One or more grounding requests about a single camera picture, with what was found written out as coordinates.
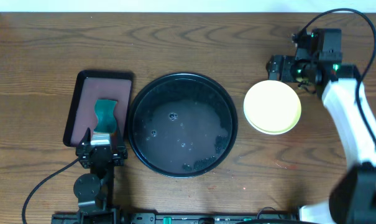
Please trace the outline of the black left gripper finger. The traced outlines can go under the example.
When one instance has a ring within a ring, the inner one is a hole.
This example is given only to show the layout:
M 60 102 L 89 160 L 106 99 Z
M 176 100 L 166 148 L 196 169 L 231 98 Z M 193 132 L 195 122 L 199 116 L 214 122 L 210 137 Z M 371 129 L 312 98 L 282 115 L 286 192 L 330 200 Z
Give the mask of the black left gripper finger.
M 120 127 L 116 127 L 116 149 L 125 149 L 124 136 L 120 130 Z
M 91 130 L 90 130 L 90 128 L 87 128 L 83 138 L 81 139 L 81 141 L 78 144 L 78 147 L 90 146 L 90 143 L 91 143 Z

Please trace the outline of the green yellow sponge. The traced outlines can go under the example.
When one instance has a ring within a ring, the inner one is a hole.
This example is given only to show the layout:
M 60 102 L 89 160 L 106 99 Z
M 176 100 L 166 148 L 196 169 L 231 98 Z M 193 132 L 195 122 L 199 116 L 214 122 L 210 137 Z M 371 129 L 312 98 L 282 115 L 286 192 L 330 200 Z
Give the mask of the green yellow sponge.
M 94 128 L 95 134 L 113 134 L 116 132 L 117 121 L 114 116 L 114 110 L 117 101 L 99 99 L 94 106 L 94 112 L 98 123 Z

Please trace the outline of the yellow plate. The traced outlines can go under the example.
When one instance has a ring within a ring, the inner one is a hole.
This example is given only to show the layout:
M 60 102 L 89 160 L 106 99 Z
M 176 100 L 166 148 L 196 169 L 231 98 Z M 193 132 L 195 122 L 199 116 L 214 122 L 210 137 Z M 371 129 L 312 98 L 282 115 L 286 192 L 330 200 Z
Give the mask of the yellow plate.
M 301 116 L 301 101 L 295 90 L 287 84 L 265 80 L 248 90 L 243 110 L 259 128 L 280 131 Z

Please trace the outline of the mint plate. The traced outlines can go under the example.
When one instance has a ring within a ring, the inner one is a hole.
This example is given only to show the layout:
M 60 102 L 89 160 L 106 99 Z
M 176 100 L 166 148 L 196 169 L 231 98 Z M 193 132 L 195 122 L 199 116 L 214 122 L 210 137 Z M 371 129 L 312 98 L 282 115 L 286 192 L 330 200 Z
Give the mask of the mint plate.
M 259 128 L 258 126 L 256 126 L 250 119 L 249 119 L 249 117 L 246 115 L 246 114 L 244 114 L 244 116 L 245 116 L 245 118 L 246 118 L 246 120 L 247 120 L 247 122 L 254 128 L 254 129 L 256 129 L 257 131 L 260 131 L 261 133 L 264 133 L 264 134 L 269 134 L 269 135 L 280 135 L 280 134 L 284 134 L 284 133 L 287 133 L 287 132 L 289 132 L 291 129 L 293 129 L 297 124 L 298 124 L 298 122 L 299 122 L 299 120 L 300 120 L 300 116 L 297 118 L 297 119 L 295 119 L 288 127 L 286 127 L 286 128 L 283 128 L 282 130 L 280 130 L 280 131 L 267 131 L 267 130 L 265 130 L 265 129 L 261 129 L 261 128 Z

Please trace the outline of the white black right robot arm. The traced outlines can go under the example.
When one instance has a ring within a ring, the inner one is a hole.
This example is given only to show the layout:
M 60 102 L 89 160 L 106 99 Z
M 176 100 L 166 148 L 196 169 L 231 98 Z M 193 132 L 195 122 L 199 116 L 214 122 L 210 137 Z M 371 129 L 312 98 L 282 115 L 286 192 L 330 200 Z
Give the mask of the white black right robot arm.
M 273 55 L 268 77 L 311 84 L 334 121 L 347 161 L 347 173 L 329 199 L 299 209 L 301 222 L 376 223 L 376 120 L 362 77 L 342 62 L 341 30 L 302 30 L 293 35 L 294 56 Z

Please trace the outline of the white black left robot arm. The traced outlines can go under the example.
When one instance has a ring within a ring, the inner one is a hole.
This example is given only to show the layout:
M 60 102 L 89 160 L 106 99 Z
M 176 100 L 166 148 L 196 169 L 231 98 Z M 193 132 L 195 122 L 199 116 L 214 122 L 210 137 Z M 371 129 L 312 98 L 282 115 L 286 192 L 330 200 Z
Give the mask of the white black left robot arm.
M 76 147 L 79 163 L 89 173 L 74 183 L 78 199 L 78 223 L 128 223 L 129 218 L 120 207 L 112 204 L 114 170 L 123 166 L 128 157 L 119 128 L 114 133 L 92 134 L 87 129 Z

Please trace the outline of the black rectangular maroon tray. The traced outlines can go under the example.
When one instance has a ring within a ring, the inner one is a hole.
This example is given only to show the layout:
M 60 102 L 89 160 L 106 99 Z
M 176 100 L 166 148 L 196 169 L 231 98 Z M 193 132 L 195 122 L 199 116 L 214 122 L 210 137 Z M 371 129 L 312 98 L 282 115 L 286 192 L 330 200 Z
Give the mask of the black rectangular maroon tray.
M 94 131 L 98 118 L 94 106 L 98 100 L 116 102 L 113 115 L 121 133 L 125 132 L 134 73 L 130 70 L 82 70 L 78 73 L 66 122 L 63 143 L 75 147 L 88 128 Z

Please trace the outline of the round black tray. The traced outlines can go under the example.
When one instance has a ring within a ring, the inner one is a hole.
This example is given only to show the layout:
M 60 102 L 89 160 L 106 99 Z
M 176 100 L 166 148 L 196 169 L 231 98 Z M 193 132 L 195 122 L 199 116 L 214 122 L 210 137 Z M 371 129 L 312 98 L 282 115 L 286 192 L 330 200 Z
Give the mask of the round black tray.
M 238 117 L 229 93 L 198 73 L 155 79 L 133 100 L 127 119 L 137 158 L 174 178 L 203 175 L 225 160 L 237 137 Z

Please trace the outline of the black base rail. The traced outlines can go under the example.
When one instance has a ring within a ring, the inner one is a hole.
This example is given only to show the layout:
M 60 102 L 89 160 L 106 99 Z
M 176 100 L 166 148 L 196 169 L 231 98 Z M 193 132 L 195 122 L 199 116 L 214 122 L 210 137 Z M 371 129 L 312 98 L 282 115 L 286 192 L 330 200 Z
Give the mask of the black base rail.
M 56 213 L 51 224 L 126 223 L 126 224 L 228 224 L 228 223 L 333 223 L 330 217 L 309 216 L 301 213 L 278 211 L 265 207 L 258 213 L 248 214 L 189 214 L 189 213 L 127 213 L 116 210 L 110 213 L 84 215 Z

